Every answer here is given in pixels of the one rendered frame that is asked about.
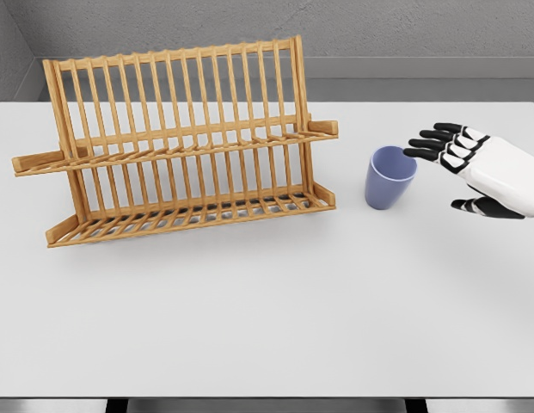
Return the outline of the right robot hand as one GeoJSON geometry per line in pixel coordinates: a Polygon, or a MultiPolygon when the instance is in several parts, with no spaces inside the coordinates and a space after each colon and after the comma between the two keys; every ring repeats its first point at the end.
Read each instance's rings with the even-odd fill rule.
{"type": "Polygon", "coordinates": [[[534,218],[534,156],[470,126],[436,123],[403,150],[437,163],[481,194],[457,199],[457,210],[497,219],[534,218]]]}

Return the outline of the blue cup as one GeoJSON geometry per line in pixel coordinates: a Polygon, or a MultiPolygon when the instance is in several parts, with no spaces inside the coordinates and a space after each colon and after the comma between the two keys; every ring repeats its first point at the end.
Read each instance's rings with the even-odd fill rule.
{"type": "Polygon", "coordinates": [[[365,182],[365,200],[378,210],[391,208],[408,188],[417,171],[414,158],[399,146],[377,149],[369,162],[365,182]]]}

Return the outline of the wooden dish rack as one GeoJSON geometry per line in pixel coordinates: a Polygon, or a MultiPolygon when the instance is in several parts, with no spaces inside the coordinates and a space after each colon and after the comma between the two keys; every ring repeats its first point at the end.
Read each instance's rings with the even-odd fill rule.
{"type": "Polygon", "coordinates": [[[311,118],[299,36],[43,66],[59,148],[12,164],[68,177],[50,247],[335,208],[311,144],[338,124],[311,118]]]}

